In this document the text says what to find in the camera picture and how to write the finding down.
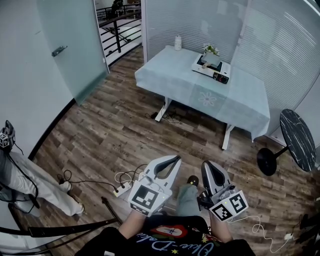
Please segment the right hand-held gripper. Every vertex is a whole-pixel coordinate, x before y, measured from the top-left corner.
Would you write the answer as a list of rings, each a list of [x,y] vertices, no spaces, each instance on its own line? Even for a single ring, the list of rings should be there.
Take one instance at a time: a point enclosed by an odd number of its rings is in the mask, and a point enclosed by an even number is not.
[[[197,197],[199,209],[203,207],[220,222],[226,222],[249,207],[243,191],[231,184],[227,171],[216,162],[205,160],[201,176],[206,191]]]

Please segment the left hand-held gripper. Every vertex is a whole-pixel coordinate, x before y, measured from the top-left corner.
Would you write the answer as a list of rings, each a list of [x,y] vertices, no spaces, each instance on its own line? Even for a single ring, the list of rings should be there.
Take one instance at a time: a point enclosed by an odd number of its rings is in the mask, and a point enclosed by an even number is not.
[[[128,197],[130,208],[146,217],[160,212],[173,194],[170,188],[181,164],[179,155],[166,155],[152,160],[133,184]]]

